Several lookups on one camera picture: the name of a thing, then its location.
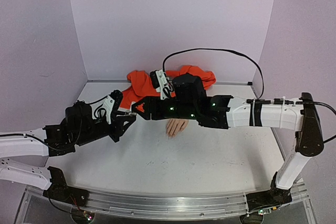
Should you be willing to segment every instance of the mannequin hand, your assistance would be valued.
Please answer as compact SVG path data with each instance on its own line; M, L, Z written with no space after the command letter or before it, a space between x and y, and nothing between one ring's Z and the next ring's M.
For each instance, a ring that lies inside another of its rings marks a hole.
M185 119L169 119L166 126L166 135L175 137L178 132L184 131L187 127L189 120Z

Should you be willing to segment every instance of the table surface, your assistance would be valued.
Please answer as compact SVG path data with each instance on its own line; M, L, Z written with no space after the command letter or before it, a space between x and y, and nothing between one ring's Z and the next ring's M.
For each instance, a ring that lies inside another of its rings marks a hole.
M89 82L79 100L92 102L129 85ZM254 97L250 86L236 85L216 84L207 94ZM61 168L67 183L77 187L128 194L199 195L268 189L283 164L269 128L208 129L190 121L183 133L168 138L166 122L137 116L119 143L104 137L76 146L75 153L49 158L47 166Z

